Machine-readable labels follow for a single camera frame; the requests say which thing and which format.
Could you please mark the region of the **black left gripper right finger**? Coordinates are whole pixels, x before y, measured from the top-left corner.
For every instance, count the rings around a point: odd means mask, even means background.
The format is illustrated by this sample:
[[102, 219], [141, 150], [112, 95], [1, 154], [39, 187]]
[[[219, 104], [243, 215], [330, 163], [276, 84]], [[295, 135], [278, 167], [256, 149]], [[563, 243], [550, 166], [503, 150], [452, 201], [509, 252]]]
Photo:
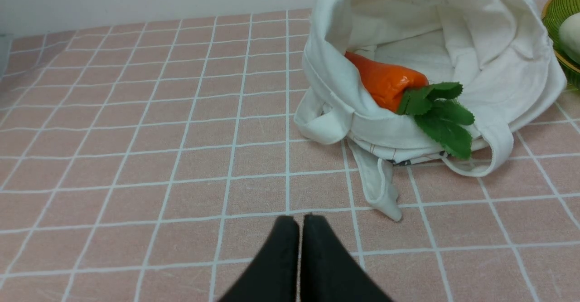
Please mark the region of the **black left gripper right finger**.
[[393, 301], [353, 259], [327, 219], [314, 214], [307, 214], [303, 219], [300, 300]]

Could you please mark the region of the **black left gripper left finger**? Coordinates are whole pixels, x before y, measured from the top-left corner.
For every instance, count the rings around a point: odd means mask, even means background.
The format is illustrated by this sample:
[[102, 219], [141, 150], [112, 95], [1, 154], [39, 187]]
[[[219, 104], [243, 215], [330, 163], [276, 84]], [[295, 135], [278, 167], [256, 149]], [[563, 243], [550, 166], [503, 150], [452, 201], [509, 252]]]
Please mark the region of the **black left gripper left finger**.
[[293, 217], [277, 217], [255, 258], [219, 301], [294, 302], [299, 231]]

